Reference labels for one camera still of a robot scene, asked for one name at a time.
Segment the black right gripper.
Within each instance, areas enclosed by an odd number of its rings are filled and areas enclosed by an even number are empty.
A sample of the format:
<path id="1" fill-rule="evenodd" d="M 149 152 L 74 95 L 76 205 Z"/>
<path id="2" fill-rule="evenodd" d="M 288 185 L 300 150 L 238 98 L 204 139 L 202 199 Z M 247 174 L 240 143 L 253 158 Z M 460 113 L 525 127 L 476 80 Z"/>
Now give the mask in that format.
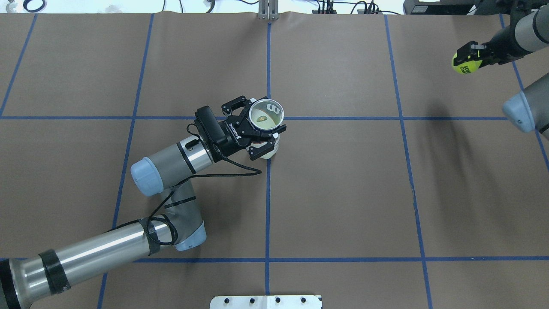
<path id="1" fill-rule="evenodd" d="M 483 44 L 468 42 L 457 49 L 454 65 L 461 65 L 468 61 L 482 61 L 481 67 L 493 64 L 502 65 L 525 56 L 526 50 L 521 48 L 516 41 L 515 27 L 508 26 L 498 31 L 488 42 Z"/>

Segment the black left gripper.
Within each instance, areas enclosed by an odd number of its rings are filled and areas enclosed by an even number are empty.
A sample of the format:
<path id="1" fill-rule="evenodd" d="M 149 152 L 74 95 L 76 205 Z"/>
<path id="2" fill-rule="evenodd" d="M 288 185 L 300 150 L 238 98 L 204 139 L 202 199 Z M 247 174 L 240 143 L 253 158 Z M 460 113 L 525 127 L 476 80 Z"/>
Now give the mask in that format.
<path id="1" fill-rule="evenodd" d="M 258 141 L 258 129 L 248 119 L 255 98 L 240 96 L 222 105 L 222 113 L 227 118 L 223 121 L 214 120 L 214 160 L 221 161 L 236 152 L 246 149 L 252 161 L 271 159 L 280 146 L 280 135 L 286 131 L 285 124 L 268 132 L 266 141 Z M 239 115 L 233 112 L 241 108 Z"/>

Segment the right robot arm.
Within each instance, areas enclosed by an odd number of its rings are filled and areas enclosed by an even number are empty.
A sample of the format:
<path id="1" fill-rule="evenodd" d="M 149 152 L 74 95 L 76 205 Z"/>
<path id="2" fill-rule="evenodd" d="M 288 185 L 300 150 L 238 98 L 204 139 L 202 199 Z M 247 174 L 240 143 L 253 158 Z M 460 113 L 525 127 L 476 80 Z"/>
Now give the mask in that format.
<path id="1" fill-rule="evenodd" d="M 489 65 L 515 64 L 520 90 L 502 106 L 520 131 L 548 137 L 548 21 L 546 0 L 477 0 L 476 15 L 506 14 L 508 24 L 489 41 L 457 49 L 451 65 L 459 74 Z"/>

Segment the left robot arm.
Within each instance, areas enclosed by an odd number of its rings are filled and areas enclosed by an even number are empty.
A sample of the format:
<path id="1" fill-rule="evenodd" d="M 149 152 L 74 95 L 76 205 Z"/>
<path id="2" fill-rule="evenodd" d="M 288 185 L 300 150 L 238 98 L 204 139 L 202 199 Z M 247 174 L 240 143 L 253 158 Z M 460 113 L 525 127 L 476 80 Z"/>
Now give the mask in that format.
<path id="1" fill-rule="evenodd" d="M 29 309 L 35 302 L 166 248 L 187 251 L 207 239 L 192 180 L 246 177 L 261 170 L 231 160 L 241 151 L 249 160 L 273 156 L 286 131 L 286 112 L 269 97 L 239 96 L 221 105 L 219 120 L 209 106 L 196 110 L 187 137 L 130 167 L 144 196 L 159 196 L 149 215 L 63 248 L 49 248 L 26 259 L 1 261 L 1 307 Z"/>

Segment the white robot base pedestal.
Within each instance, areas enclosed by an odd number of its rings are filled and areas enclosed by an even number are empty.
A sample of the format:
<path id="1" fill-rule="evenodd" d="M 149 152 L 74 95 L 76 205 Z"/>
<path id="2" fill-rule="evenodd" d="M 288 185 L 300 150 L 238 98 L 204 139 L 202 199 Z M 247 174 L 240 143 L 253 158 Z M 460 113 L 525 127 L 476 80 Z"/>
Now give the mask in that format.
<path id="1" fill-rule="evenodd" d="M 243 295 L 219 296 L 210 301 L 210 309 L 322 309 L 317 295 Z"/>

